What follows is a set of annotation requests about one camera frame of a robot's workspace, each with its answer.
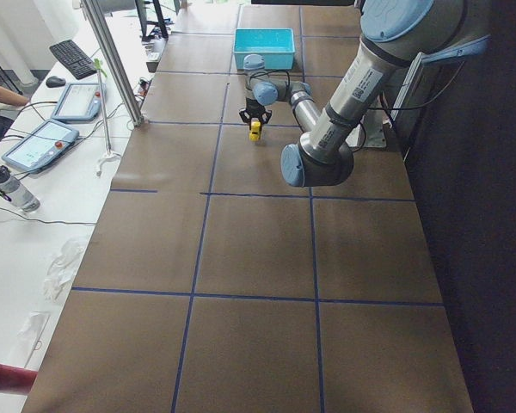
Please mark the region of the person forearm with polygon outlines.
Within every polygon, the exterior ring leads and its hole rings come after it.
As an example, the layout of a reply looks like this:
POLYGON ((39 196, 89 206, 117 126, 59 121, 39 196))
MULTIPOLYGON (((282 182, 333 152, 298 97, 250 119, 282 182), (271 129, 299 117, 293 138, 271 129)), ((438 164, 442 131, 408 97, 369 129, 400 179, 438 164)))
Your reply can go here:
POLYGON ((0 86, 0 103, 14 107, 22 107, 29 104, 30 100, 23 95, 19 95, 9 89, 0 86))

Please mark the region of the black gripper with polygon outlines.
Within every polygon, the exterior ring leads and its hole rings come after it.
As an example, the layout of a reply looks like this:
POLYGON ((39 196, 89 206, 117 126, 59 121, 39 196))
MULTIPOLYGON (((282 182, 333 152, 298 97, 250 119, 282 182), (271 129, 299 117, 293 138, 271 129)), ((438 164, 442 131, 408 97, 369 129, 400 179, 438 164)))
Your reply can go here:
POLYGON ((245 107, 240 109, 238 113, 246 126, 249 126, 252 120, 258 120, 262 125, 266 125, 272 117, 271 110, 266 109, 257 100, 251 98, 245 99, 245 107))

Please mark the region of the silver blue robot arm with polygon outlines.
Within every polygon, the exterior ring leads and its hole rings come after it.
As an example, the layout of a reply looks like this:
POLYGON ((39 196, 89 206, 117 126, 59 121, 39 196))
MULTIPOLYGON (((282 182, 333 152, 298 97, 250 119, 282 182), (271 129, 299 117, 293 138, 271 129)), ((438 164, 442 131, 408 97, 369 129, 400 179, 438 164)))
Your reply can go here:
POLYGON ((303 82, 271 78, 265 59, 243 61, 246 104, 239 112, 250 127, 271 118, 267 106, 288 102, 303 130, 280 159, 282 176, 293 187, 335 186, 353 170, 347 137, 392 75, 424 53, 429 62, 457 62, 482 53, 488 44, 489 1, 357 1, 360 9, 357 55, 323 109, 303 82))

